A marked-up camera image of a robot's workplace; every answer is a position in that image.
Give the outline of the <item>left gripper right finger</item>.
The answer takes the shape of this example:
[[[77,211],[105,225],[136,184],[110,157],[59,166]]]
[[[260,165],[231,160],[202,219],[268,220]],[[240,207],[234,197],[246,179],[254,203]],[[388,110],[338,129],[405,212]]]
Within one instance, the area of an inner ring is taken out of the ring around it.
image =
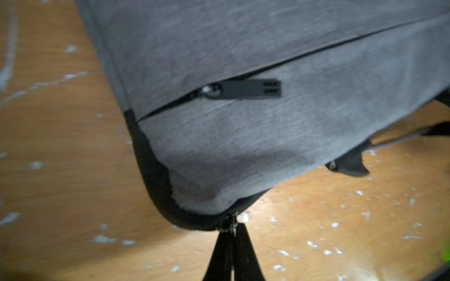
[[[238,223],[233,246],[235,281],[265,281],[246,225]]]

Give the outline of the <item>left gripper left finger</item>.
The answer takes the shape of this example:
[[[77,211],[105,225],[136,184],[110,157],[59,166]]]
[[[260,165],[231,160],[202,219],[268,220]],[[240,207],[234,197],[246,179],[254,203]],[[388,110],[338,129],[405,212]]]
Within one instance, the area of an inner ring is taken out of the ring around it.
[[[203,281],[231,281],[233,248],[234,232],[220,232]]]

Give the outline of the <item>grey laptop bag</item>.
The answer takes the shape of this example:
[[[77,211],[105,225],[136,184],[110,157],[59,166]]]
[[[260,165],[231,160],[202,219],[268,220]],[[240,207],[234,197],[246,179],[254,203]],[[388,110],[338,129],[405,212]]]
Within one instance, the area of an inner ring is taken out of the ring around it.
[[[211,231],[450,86],[448,1],[76,1],[172,224]]]

